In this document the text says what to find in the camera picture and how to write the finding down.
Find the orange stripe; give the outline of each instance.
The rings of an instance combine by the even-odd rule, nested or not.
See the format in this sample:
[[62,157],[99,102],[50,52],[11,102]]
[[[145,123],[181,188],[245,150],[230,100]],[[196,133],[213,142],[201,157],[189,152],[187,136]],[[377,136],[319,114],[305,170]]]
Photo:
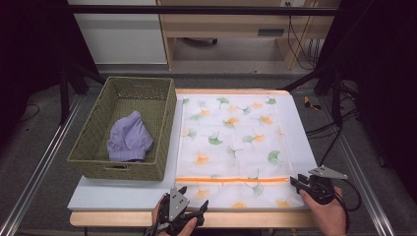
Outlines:
[[276,183],[288,182],[288,178],[266,178],[266,179],[246,179],[246,178],[227,178],[227,179],[211,179],[211,178],[194,178],[179,177],[176,182],[206,182],[206,183],[230,183],[230,182],[246,182],[246,183]]

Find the folded purple towel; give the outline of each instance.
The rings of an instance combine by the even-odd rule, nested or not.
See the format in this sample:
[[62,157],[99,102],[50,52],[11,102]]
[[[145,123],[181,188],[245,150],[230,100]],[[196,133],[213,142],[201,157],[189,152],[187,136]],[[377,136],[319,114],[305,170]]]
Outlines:
[[134,111],[113,125],[107,150],[112,161],[143,161],[152,143],[141,114]]

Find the basket handle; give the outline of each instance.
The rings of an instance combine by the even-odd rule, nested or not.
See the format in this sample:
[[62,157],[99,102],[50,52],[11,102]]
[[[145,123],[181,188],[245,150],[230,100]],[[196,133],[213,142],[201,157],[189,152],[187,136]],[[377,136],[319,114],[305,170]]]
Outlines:
[[109,167],[104,167],[104,170],[109,171],[130,171],[129,165],[113,165]]

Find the white table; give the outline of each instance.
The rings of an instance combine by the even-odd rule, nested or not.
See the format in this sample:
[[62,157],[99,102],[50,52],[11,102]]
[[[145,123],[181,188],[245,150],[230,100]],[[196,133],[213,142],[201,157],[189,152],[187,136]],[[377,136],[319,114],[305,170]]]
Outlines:
[[[291,151],[296,173],[308,175],[317,167],[292,96],[281,90],[263,89],[177,89],[181,94],[274,94],[277,105],[285,110],[281,124],[286,128],[286,141]],[[72,210],[74,226],[130,226],[151,225],[150,211],[157,201],[174,186],[178,151],[182,102],[177,102],[171,132],[165,177],[157,181],[99,180],[82,177],[68,208]],[[217,228],[302,228],[314,227],[310,211],[305,208],[288,210],[209,211],[205,213],[204,227]]]

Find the wicker basket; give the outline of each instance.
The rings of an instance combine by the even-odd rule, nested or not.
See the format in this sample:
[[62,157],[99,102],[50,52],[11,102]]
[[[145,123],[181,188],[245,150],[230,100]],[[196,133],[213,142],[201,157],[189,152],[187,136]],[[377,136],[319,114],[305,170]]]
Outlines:
[[[88,178],[163,180],[176,102],[172,79],[108,78],[67,161]],[[153,147],[144,162],[110,161],[110,130],[134,110],[141,113]]]

